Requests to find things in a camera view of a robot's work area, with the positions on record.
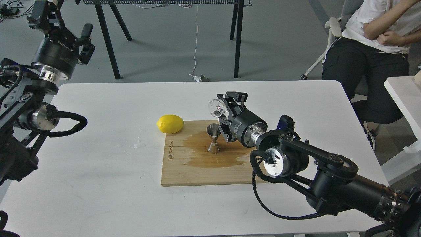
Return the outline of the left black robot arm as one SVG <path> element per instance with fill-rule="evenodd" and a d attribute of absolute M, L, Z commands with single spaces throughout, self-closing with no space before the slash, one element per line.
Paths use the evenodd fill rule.
<path fill-rule="evenodd" d="M 47 137 L 72 135 L 87 125 L 82 115 L 59 111 L 44 101 L 58 93 L 60 80 L 71 78 L 77 64 L 89 63 L 95 45 L 93 25 L 84 25 L 75 36 L 61 17 L 63 0 L 36 0 L 27 18 L 32 29 L 41 31 L 41 42 L 30 65 L 11 59 L 1 61 L 0 178 L 21 181 L 38 168 L 37 153 Z"/>

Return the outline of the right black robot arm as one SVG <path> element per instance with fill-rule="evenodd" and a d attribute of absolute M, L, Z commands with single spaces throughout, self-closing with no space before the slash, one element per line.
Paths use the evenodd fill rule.
<path fill-rule="evenodd" d="M 255 147 L 250 154 L 252 186 L 267 212 L 280 219 L 306 220 L 355 209 L 381 222 L 365 232 L 367 237 L 388 230 L 399 237 L 420 236 L 420 188 L 399 192 L 358 175 L 350 159 L 301 141 L 287 115 L 280 117 L 276 129 L 268 130 L 267 123 L 244 105 L 247 98 L 242 92 L 220 93 L 209 102 L 209 111 L 218 118 L 227 142 Z M 272 212 L 257 193 L 256 177 L 289 185 L 305 195 L 316 213 L 289 217 Z"/>

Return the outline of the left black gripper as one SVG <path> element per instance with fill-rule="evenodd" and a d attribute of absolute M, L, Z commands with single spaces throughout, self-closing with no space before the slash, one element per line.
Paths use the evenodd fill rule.
<path fill-rule="evenodd" d="M 76 40 L 76 46 L 82 46 L 79 56 L 59 41 L 71 41 L 71 32 L 61 17 L 63 3 L 63 0 L 36 0 L 31 15 L 27 17 L 29 27 L 44 34 L 31 62 L 42 80 L 71 79 L 76 63 L 87 65 L 96 49 L 90 38 L 91 23 L 84 25 L 80 38 Z"/>

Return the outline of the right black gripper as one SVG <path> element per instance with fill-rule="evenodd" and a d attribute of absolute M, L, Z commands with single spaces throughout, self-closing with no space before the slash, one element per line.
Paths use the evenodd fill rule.
<path fill-rule="evenodd" d="M 245 92 L 226 92 L 217 94 L 227 109 L 229 117 L 219 117 L 220 132 L 225 141 L 239 141 L 244 147 L 256 146 L 257 138 L 267 131 L 267 123 L 256 114 L 247 110 L 244 103 L 248 98 Z"/>

